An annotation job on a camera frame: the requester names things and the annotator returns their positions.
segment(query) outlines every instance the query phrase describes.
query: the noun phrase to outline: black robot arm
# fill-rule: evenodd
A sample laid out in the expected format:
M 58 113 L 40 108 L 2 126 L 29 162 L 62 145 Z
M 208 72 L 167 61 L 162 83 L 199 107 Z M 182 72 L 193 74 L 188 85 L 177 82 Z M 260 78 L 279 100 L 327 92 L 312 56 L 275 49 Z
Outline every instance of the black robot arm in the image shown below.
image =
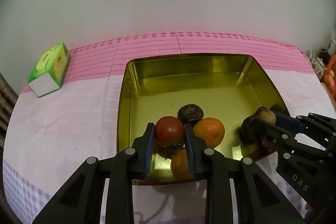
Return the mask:
M 232 224 L 230 179 L 235 185 L 239 224 L 335 223 L 336 120 L 310 113 L 291 118 L 275 112 L 277 123 L 257 120 L 253 126 L 277 144 L 277 172 L 308 202 L 305 220 L 271 179 L 250 158 L 226 158 L 185 129 L 185 149 L 194 180 L 207 180 L 205 224 Z M 325 150 L 295 140 L 304 133 Z M 71 175 L 38 214 L 33 224 L 99 224 L 102 193 L 110 178 L 105 224 L 134 224 L 132 179 L 145 179 L 154 148 L 154 124 L 115 157 L 90 157 Z

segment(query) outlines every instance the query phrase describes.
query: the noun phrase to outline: tomato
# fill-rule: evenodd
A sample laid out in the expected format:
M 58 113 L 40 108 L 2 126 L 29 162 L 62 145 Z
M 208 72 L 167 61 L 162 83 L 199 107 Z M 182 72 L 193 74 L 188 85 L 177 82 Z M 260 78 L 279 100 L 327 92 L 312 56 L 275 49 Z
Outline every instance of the tomato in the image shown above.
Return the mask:
M 183 146 L 184 127 L 179 119 L 165 116 L 155 125 L 155 138 L 166 147 L 179 148 Z

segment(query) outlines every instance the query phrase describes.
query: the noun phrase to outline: blue gripper pad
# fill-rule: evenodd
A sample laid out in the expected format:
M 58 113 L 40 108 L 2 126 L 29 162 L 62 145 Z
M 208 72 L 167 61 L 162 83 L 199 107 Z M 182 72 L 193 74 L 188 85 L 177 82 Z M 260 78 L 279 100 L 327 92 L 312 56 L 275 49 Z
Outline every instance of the blue gripper pad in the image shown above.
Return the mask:
M 153 124 L 152 129 L 151 129 L 151 134 L 149 136 L 148 143 L 147 143 L 145 157 L 144 157 L 144 167 L 143 167 L 144 178 L 148 176 L 148 173 L 151 169 L 152 156 L 153 156 L 153 151 L 154 151 L 154 142 L 155 142 L 154 128 L 155 126 Z
M 298 119 L 273 111 L 276 117 L 275 125 L 291 132 L 294 136 L 303 133 L 303 127 Z
M 194 156 L 193 148 L 191 146 L 190 136 L 189 136 L 186 126 L 184 126 L 184 132 L 185 132 L 184 144 L 185 144 L 185 150 L 186 150 L 187 159 L 188 159 L 189 172 L 191 174 L 192 179 L 195 179 L 196 177 L 195 156 Z

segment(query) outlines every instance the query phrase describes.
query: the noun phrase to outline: dried fruit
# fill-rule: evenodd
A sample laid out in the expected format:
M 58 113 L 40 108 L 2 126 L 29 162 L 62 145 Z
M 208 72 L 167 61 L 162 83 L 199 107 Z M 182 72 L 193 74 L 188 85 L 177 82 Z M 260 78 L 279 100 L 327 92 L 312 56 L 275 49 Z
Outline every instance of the dried fruit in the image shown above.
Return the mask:
M 258 131 L 257 128 L 253 126 L 255 120 L 257 119 L 264 120 L 271 124 L 275 124 L 276 116 L 270 111 L 267 107 L 261 106 L 256 112 L 248 116 L 241 124 L 241 127 L 238 128 L 238 135 L 243 144 L 254 144 L 257 139 L 261 138 L 261 132 Z
M 204 113 L 202 108 L 195 104 L 189 104 L 181 107 L 177 112 L 177 118 L 182 124 L 190 123 L 194 126 L 197 122 L 203 119 Z
M 286 111 L 283 109 L 283 107 L 277 103 L 272 105 L 269 110 L 286 114 Z

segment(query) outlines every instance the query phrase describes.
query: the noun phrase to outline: pink checkered tablecloth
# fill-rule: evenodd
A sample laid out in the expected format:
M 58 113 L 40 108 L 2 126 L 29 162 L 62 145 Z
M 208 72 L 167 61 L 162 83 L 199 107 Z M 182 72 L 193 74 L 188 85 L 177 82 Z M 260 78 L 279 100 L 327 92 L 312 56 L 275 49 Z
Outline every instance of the pink checkered tablecloth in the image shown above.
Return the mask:
M 3 178 L 7 201 L 19 219 L 32 223 L 86 158 L 115 155 L 119 94 L 129 60 L 191 52 L 250 54 L 265 69 L 293 117 L 308 112 L 336 117 L 307 57 L 295 46 L 237 34 L 171 32 L 72 49 L 63 87 L 37 98 L 25 85 L 9 123 Z M 299 138 L 316 146 L 304 136 Z M 258 164 L 304 215 L 304 201 L 275 172 L 277 154 Z M 135 222 L 202 223 L 205 196 L 204 181 L 134 186 Z M 101 223 L 105 220 L 105 199 L 106 191 Z

